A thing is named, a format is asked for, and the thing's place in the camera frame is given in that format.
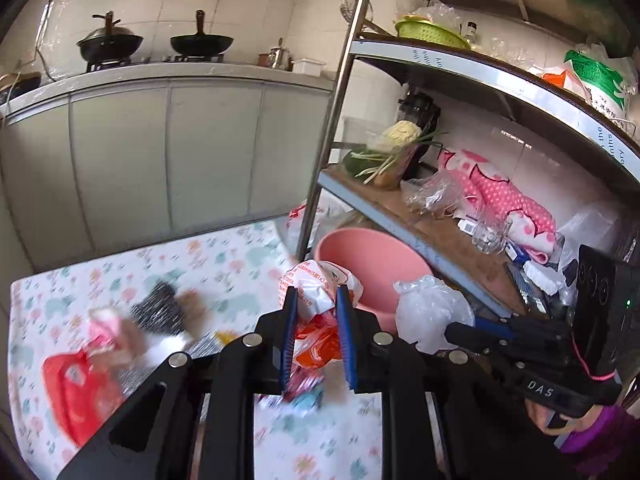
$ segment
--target glass mug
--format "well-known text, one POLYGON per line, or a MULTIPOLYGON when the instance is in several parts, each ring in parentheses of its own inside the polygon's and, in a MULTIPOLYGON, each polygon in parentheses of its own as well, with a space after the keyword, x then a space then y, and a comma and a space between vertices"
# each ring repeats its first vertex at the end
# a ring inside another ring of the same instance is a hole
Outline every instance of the glass mug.
POLYGON ((507 243, 507 233, 512 224, 511 218, 498 215, 493 208, 485 206, 480 213, 471 243, 482 254, 499 253, 507 243))

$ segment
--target white plastic container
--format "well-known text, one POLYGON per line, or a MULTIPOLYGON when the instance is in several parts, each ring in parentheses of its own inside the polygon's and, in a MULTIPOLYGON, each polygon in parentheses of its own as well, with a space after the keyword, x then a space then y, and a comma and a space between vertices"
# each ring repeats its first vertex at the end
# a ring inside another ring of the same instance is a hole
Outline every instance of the white plastic container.
POLYGON ((326 63, 316 61, 315 59, 297 59, 293 62, 293 73, 320 77, 322 67, 325 65, 326 63))

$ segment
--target bolt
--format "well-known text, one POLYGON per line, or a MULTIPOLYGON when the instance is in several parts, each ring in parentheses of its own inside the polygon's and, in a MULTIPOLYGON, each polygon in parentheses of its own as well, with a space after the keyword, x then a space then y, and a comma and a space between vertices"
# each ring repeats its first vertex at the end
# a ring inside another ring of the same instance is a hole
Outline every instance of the bolt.
POLYGON ((394 340, 394 337, 388 332, 376 332, 373 335, 373 342, 378 346, 390 345, 394 340))
POLYGON ((184 352, 176 352, 169 356, 169 366, 172 368, 180 368, 187 364, 187 361, 189 361, 189 357, 184 352))
POLYGON ((466 352, 462 350, 452 350, 449 352, 449 361, 451 361, 455 365, 463 365, 469 361, 469 356, 466 355, 466 352))
POLYGON ((251 332, 242 338, 242 342, 244 343, 244 346, 248 346, 249 348, 258 346, 262 343, 262 336, 255 332, 251 332))

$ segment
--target pink bucket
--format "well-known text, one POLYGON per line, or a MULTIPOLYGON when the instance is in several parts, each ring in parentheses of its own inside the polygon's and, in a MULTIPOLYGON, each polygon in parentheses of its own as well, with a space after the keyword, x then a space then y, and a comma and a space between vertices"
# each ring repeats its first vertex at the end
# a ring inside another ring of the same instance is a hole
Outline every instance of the pink bucket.
POLYGON ((399 294, 394 282, 412 282, 430 267, 411 247, 397 238, 373 229, 338 229, 322 238, 314 252, 324 260, 350 270, 360 280, 364 293, 358 307, 378 317, 380 328, 395 333, 399 294))

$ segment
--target floral tablecloth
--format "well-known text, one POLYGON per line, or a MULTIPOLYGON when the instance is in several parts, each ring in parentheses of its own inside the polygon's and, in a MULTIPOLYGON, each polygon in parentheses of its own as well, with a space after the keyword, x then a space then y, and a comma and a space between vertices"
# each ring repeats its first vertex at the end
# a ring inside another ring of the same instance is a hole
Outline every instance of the floral tablecloth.
MULTIPOLYGON (((41 480, 53 480, 77 449, 58 429, 42 381, 48 356, 79 349, 91 307, 140 302, 158 279, 194 289, 206 330, 249 332, 278 308, 278 279, 294 262, 273 222, 114 254, 12 285, 9 396, 20 452, 41 480)), ((327 367, 323 407, 305 417, 257 408, 255 478, 362 480, 382 472, 380 397, 347 390, 342 365, 327 367)))

